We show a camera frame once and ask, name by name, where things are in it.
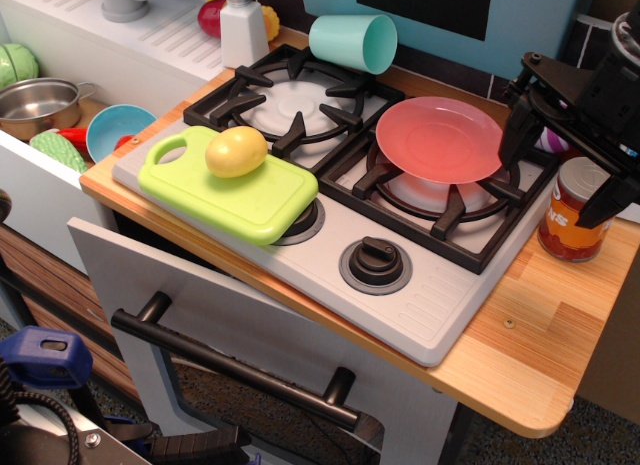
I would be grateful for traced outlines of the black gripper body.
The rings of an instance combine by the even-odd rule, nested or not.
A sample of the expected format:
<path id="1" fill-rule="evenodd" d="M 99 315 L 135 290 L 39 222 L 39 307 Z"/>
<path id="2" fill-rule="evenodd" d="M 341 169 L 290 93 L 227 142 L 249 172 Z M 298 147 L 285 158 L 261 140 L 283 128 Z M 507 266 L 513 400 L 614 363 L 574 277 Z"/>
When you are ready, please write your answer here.
<path id="1" fill-rule="evenodd" d="M 608 171 L 631 171 L 639 158 L 639 60 L 608 53 L 594 71 L 528 52 L 505 92 L 508 104 L 535 94 L 544 128 Z"/>

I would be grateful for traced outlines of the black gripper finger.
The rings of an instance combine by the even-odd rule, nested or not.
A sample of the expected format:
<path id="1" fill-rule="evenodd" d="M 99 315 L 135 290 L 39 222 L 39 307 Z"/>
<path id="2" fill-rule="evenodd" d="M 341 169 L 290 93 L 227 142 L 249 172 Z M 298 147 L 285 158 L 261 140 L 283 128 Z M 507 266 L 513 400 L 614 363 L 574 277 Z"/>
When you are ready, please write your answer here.
<path id="1" fill-rule="evenodd" d="M 582 176 L 592 187 L 598 185 L 593 195 L 579 212 L 578 226 L 593 229 L 639 203 L 639 166 L 629 173 L 608 175 L 597 165 L 589 165 Z"/>
<path id="2" fill-rule="evenodd" d="M 499 158 L 505 168 L 522 160 L 539 139 L 544 122 L 536 108 L 535 94 L 525 92 L 510 103 L 499 148 Z"/>

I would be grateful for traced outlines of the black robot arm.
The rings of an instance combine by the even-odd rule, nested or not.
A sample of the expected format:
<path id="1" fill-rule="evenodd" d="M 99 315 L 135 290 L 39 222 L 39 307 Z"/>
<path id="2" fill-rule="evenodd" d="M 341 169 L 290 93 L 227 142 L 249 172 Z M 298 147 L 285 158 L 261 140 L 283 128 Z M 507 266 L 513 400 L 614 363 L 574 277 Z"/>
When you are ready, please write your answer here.
<path id="1" fill-rule="evenodd" d="M 499 149 L 511 166 L 544 129 L 572 144 L 609 175 L 579 213 L 592 229 L 639 200 L 639 10 L 613 24 L 595 70 L 528 52 L 508 87 L 510 115 Z"/>

